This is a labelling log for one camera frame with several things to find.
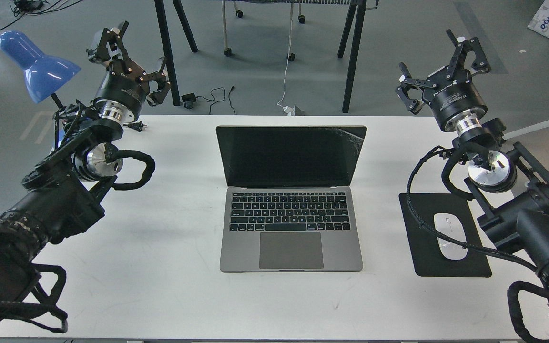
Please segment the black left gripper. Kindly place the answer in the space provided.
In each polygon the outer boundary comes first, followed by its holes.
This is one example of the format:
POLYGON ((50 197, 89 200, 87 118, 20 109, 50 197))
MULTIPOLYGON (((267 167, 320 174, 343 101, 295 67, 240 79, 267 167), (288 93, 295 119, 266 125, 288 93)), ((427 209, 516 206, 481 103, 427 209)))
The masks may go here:
POLYGON ((167 58, 158 60, 159 69, 150 74, 143 74, 132 80, 122 73, 133 71, 122 37, 129 26, 128 21, 116 28, 104 28, 96 33, 93 47, 86 50, 91 63, 105 66, 106 72, 101 86, 94 98, 94 106, 102 118, 116 123, 133 123, 139 119, 140 111, 147 100, 151 106, 159 106, 168 95, 171 83, 165 71, 167 58), (150 91, 150 82, 156 82, 157 89, 150 91))

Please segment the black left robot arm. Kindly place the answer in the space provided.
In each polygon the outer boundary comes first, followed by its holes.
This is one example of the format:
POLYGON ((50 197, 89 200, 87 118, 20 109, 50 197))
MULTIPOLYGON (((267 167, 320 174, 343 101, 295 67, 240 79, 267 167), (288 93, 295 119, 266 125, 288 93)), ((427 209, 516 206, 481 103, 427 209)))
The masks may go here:
POLYGON ((96 35, 87 54, 89 61, 105 66, 105 77, 90 104, 66 107, 55 91, 78 74, 78 65, 44 54, 22 32, 0 35, 0 49, 24 71, 30 97, 41 102, 50 96, 58 106, 52 152, 22 180, 28 193, 0 215, 0 321, 36 324, 37 317, 49 313, 61 322, 51 332, 67 332, 67 313, 56 304, 66 271, 33 259, 48 243, 86 232, 104 217, 101 201, 110 189, 138 189, 154 173, 151 156, 113 144, 124 127, 141 130, 143 105, 161 104, 171 87, 165 57, 151 73, 129 58, 122 41, 128 25, 125 21, 96 35))

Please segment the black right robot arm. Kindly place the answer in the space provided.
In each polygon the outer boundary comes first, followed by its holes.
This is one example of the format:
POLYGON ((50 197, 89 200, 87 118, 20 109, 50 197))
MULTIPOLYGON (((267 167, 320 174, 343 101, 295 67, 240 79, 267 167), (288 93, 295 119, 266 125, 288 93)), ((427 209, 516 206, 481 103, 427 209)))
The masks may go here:
POLYGON ((519 293, 526 291, 547 300, 549 307, 549 171, 521 143, 503 152, 506 127, 500 119, 480 120, 487 106, 473 76, 491 71, 477 37, 456 37, 447 30, 455 50, 447 65, 425 80, 413 78, 404 63, 396 94, 413 114, 425 105, 441 131, 455 132, 452 148, 436 146, 413 169, 406 186, 406 204, 418 227, 449 243, 518 263, 532 270, 541 285, 514 282, 507 291, 513 328, 527 343, 540 339, 525 327, 519 293), (481 229, 494 248, 479 247, 438 232, 416 212, 411 185, 421 166, 435 155, 446 159, 441 180, 448 191, 464 200, 475 200, 483 210, 481 229))

